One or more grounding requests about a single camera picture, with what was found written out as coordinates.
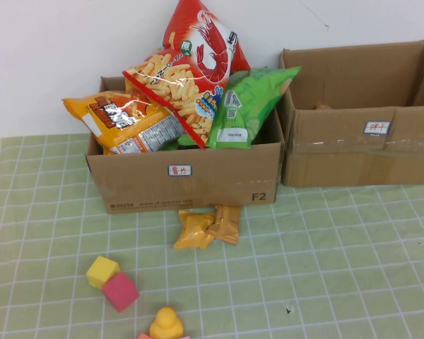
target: white label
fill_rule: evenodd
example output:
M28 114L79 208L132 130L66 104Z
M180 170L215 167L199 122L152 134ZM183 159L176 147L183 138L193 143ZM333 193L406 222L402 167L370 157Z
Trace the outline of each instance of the white label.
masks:
M235 92L233 90L229 90L226 93L225 106L226 107L234 106L234 107L237 107L237 108L241 108L242 104L240 103L240 100L237 97L237 94L235 94Z
M155 152L160 150L164 143L175 140L182 134L184 134L184 128L179 120L170 114L162 121L141 132L139 138L149 152Z
M91 116L91 114L89 114L89 113L85 114L82 117L82 120L85 123L85 125L88 126L90 131L93 132L93 134L95 136L97 136L99 138L102 135L102 132L100 131L99 126L94 122L94 119Z
M390 121L368 121L364 130L365 134L386 136L389 131Z
M222 143L246 143L248 131L246 129L219 129L217 141Z
M170 177L188 177L192 175L191 165L170 165L168 166L168 175Z
M139 147L136 145L135 140L130 138L126 140L121 145L119 145L119 149L122 153L140 153Z

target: label on box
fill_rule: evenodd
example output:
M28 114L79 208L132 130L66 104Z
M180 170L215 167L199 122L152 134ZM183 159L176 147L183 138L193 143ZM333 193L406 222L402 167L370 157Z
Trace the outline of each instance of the label on box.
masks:
M193 174L191 165L170 165L168 166L168 175L170 177L189 177Z
M373 136L386 136L389 132L390 121L368 121L364 130L364 134Z

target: yellow toy block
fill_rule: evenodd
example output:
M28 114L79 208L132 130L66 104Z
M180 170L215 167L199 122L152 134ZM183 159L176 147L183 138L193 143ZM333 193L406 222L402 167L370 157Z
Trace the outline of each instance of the yellow toy block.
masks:
M118 263L99 256L94 260L90 269L86 273L88 282L91 286L102 289L102 286L116 274L121 272Z

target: cardboard box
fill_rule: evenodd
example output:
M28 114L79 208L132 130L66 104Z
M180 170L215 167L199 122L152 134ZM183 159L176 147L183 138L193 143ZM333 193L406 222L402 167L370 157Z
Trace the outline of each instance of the cardboard box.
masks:
M124 78L102 78L104 90L124 90ZM103 155L91 135L86 161L108 213L273 203L284 154L276 111L258 137L249 150Z
M286 186L424 184L424 40L290 51ZM331 109L314 109L322 103Z

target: red toy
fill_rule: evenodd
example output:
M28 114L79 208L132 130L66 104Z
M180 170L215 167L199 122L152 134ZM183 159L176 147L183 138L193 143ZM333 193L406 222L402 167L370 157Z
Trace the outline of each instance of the red toy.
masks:
M135 284L124 273L108 280L102 286L102 291L119 313L123 312L139 297L139 291L137 291Z

